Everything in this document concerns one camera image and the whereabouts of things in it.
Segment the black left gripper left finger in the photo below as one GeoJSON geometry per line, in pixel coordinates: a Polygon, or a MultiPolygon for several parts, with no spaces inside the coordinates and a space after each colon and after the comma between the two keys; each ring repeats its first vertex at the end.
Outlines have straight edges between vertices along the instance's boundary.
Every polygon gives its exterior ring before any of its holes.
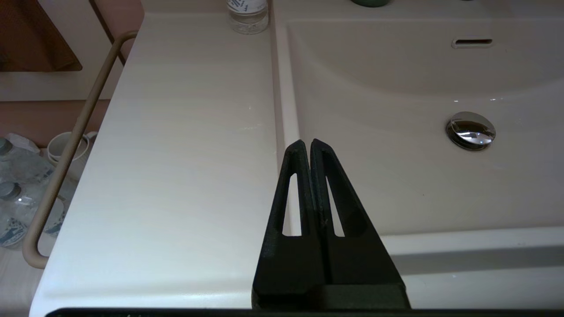
{"type": "Polygon", "coordinates": [[[303,309],[309,291],[325,281],[308,153],[305,143],[297,140],[284,152],[252,282],[252,308],[303,309]],[[283,233],[292,175],[297,177],[300,236],[283,233]]]}

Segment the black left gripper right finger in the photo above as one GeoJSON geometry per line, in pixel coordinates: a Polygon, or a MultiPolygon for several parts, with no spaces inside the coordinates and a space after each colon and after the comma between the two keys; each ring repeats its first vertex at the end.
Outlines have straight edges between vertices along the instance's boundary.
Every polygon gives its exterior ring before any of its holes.
{"type": "Polygon", "coordinates": [[[409,309],[406,287],[333,148],[311,144],[312,185],[322,243],[324,309],[409,309]]]}

